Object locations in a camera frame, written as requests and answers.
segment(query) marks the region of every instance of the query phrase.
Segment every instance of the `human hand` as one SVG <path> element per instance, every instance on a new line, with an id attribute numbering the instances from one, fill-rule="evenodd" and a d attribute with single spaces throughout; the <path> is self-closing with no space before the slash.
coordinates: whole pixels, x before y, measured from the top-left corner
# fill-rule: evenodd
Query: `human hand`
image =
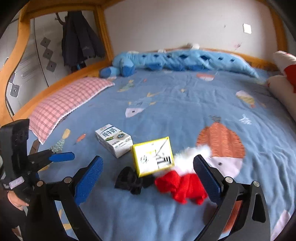
<path id="1" fill-rule="evenodd" d="M 13 206 L 15 206 L 17 209 L 19 209 L 21 211 L 23 210 L 22 206 L 26 206 L 26 207 L 29 206 L 28 203 L 19 199 L 14 191 L 8 191 L 7 198 Z"/>

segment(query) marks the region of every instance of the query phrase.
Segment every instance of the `dark coat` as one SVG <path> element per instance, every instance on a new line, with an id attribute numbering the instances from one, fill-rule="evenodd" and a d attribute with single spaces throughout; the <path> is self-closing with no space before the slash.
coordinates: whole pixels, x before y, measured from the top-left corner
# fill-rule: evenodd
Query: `dark coat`
<path id="1" fill-rule="evenodd" d="M 62 55 L 64 64 L 70 67 L 88 58 L 105 55 L 102 41 L 81 11 L 68 12 L 66 24 L 63 26 Z"/>

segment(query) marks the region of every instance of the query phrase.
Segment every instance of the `white fur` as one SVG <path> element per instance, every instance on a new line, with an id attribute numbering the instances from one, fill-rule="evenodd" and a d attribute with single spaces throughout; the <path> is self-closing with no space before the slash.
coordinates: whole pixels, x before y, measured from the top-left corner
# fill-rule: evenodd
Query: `white fur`
<path id="1" fill-rule="evenodd" d="M 175 170 L 180 176 L 187 173 L 195 173 L 193 169 L 193 159 L 197 155 L 202 155 L 202 157 L 206 159 L 212 155 L 212 152 L 210 147 L 207 145 L 192 148 L 187 147 L 185 150 L 174 155 L 175 166 L 173 168 L 156 172 L 154 175 L 160 177 L 172 170 Z"/>

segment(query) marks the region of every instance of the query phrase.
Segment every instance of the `red sock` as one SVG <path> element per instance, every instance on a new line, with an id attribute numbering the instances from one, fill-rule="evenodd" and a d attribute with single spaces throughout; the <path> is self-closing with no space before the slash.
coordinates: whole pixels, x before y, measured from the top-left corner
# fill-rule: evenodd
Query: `red sock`
<path id="1" fill-rule="evenodd" d="M 200 205 L 207 198 L 200 179 L 194 173 L 180 177 L 176 171 L 170 171 L 155 179 L 154 183 L 161 193 L 171 192 L 173 199 L 182 204 L 187 203 L 186 198 L 189 198 Z"/>

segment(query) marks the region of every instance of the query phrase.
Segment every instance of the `yellow box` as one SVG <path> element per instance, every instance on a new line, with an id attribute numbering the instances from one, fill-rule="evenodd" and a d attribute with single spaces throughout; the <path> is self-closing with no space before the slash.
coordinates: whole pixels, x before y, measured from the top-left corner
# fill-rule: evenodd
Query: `yellow box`
<path id="1" fill-rule="evenodd" d="M 135 144 L 131 147 L 131 152 L 138 177 L 175 165 L 169 137 Z"/>

